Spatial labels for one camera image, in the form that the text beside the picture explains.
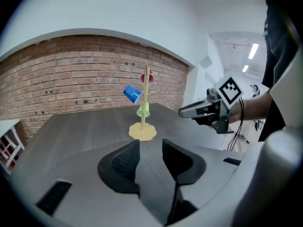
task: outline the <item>hand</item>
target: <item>hand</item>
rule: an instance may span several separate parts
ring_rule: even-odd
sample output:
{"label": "hand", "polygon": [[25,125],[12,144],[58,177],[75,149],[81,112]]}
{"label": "hand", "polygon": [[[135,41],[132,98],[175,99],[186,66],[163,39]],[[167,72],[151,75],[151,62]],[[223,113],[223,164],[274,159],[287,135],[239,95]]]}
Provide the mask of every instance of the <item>hand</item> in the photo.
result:
{"label": "hand", "polygon": [[242,113],[242,109],[241,109],[240,102],[238,101],[231,108],[231,114],[230,114],[228,123],[234,123],[234,122],[241,120],[241,113]]}

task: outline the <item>wooden pole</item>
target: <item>wooden pole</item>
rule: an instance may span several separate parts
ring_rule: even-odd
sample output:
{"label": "wooden pole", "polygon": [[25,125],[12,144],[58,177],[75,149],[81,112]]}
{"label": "wooden pole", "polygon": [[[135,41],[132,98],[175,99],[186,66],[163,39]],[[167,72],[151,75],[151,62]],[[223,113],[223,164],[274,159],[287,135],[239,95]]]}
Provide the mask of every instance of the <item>wooden pole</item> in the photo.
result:
{"label": "wooden pole", "polygon": [[151,93],[149,93],[149,94],[147,94],[147,95],[151,95],[151,94],[154,94],[154,93],[157,93],[157,92],[160,92],[161,90],[157,90],[157,91],[153,91],[153,92],[151,92]]}
{"label": "wooden pole", "polygon": [[143,100],[142,100],[141,130],[143,130],[144,124],[145,124],[146,102],[147,102],[149,78],[150,78],[150,67],[148,65],[145,65],[145,75],[144,75],[144,84],[143,84]]}

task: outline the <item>fluorescent light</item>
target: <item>fluorescent light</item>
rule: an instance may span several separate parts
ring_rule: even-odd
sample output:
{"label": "fluorescent light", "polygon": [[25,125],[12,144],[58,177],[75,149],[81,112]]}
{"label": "fluorescent light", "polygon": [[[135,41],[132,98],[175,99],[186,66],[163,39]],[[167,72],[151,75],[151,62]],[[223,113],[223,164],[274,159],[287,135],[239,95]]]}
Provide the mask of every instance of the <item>fluorescent light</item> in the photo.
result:
{"label": "fluorescent light", "polygon": [[252,48],[251,48],[251,51],[250,51],[250,55],[248,56],[248,59],[254,58],[258,47],[259,47],[259,44],[256,44],[256,43],[252,44]]}
{"label": "fluorescent light", "polygon": [[246,72],[247,68],[248,68],[248,65],[245,65],[244,68],[243,68],[243,72]]}

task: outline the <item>green cup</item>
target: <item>green cup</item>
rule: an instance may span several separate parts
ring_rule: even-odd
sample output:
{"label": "green cup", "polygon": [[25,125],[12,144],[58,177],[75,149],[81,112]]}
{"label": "green cup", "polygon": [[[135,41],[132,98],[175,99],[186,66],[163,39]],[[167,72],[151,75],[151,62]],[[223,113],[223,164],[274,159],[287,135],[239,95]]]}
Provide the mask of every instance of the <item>green cup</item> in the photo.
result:
{"label": "green cup", "polygon": [[[137,115],[139,117],[142,117],[142,104],[140,105],[138,111],[137,111]],[[147,118],[148,116],[150,116],[150,105],[148,102],[146,102],[146,111],[145,111],[145,117]]]}

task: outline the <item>red brick wall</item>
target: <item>red brick wall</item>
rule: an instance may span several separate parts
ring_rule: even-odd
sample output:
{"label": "red brick wall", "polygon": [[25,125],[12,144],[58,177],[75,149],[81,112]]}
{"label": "red brick wall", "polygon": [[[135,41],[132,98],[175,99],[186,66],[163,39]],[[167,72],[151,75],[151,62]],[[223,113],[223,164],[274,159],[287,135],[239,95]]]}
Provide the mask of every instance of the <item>red brick wall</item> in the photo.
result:
{"label": "red brick wall", "polygon": [[160,90],[149,102],[179,109],[188,66],[159,50],[98,35],[31,45],[0,63],[0,119],[20,118],[27,141],[53,114],[132,105],[123,89],[143,89],[145,64]]}

